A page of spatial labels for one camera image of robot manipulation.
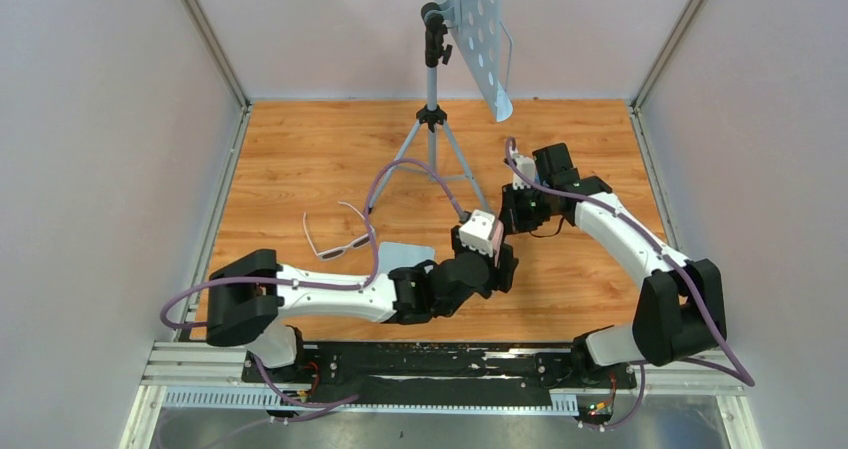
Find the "light blue cleaning cloth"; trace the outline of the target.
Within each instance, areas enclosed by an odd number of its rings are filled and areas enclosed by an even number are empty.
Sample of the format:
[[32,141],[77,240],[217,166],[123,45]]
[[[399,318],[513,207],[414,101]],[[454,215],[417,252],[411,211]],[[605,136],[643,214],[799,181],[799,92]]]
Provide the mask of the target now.
[[431,246],[399,242],[381,242],[378,246],[378,273],[389,273],[402,267],[412,267],[433,260],[436,251]]

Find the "white frame sunglasses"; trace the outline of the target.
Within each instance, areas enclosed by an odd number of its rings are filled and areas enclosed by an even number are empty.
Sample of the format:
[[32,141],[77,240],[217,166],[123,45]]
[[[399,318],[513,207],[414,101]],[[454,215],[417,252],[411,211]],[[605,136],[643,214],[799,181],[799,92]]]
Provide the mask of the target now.
[[346,215],[341,221],[315,220],[308,212],[301,217],[301,230],[313,255],[320,261],[338,259],[354,250],[366,247],[371,236],[361,224],[363,213],[353,204],[337,201],[338,208]]

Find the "pink glasses case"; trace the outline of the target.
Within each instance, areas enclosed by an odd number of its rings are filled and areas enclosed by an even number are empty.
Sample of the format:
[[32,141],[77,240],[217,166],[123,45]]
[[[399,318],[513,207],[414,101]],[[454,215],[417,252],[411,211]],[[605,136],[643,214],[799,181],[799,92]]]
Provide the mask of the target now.
[[489,236],[489,242],[491,243],[491,257],[495,260],[497,260],[499,257],[499,251],[503,243],[503,238],[504,225],[500,220],[496,220],[493,223],[492,231]]

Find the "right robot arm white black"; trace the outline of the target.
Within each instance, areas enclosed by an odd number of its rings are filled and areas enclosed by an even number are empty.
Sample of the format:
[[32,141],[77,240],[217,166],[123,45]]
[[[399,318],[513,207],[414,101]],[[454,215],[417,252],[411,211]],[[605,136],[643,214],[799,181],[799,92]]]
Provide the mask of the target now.
[[631,322],[573,340],[577,382],[596,386],[612,366],[664,366],[725,343],[721,274],[713,262],[691,259],[662,241],[603,179],[581,176],[563,143],[524,156],[508,138],[504,161],[513,172],[502,188],[500,219],[507,233],[531,233],[559,216],[598,242],[639,291]]

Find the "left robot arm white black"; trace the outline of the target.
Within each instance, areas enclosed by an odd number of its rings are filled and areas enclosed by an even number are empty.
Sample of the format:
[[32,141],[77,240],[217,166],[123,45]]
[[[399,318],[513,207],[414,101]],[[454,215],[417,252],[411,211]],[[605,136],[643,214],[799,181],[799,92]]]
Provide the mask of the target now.
[[210,276],[205,341],[243,346],[283,382],[306,369],[300,331],[286,324],[299,316],[352,317],[380,324],[416,325],[451,317],[473,295],[510,291],[519,260],[496,235],[492,253],[481,253],[451,231],[453,257],[364,276],[316,273],[281,264],[273,249],[259,249]]

